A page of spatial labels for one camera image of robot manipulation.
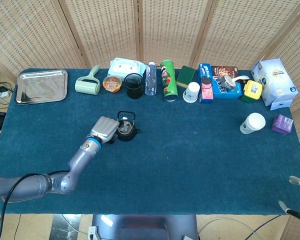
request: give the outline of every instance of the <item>black mug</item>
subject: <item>black mug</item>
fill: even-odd
[[[144,94],[143,77],[138,73],[130,73],[124,79],[127,94],[131,99],[138,99]]]

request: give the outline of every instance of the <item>metal tray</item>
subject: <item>metal tray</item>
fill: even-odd
[[[68,73],[63,69],[23,73],[16,84],[19,105],[57,102],[67,96]]]

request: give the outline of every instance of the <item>white coffee cup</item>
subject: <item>white coffee cup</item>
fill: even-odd
[[[264,116],[260,113],[254,112],[246,117],[244,122],[240,126],[240,131],[243,134],[250,134],[262,129],[266,125]]]
[[[197,101],[199,91],[200,91],[200,85],[195,81],[190,82],[188,87],[186,88],[186,90],[183,93],[183,99],[187,103],[192,104],[195,101]]]

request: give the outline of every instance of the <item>white box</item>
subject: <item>white box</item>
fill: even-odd
[[[290,107],[299,93],[280,58],[263,60],[252,67],[253,79],[261,83],[262,99],[271,110]]]

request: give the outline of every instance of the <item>blue tablecloth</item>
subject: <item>blue tablecloth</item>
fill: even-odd
[[[72,194],[12,203],[7,213],[282,214],[278,200],[300,211],[300,189],[288,183],[289,175],[300,177],[296,130],[286,136],[270,130],[278,114],[291,117],[288,108],[270,111],[261,99],[189,104],[181,87],[179,99],[166,102],[160,77],[155,96],[133,100],[125,87],[88,95],[75,92],[75,81],[90,70],[66,71],[62,101],[17,105],[13,93],[0,134],[0,176],[69,169],[95,122],[116,118],[120,110],[136,113],[141,132],[130,142],[103,145]],[[104,79],[107,71],[96,78]],[[253,112],[266,125],[244,135],[239,126]]]

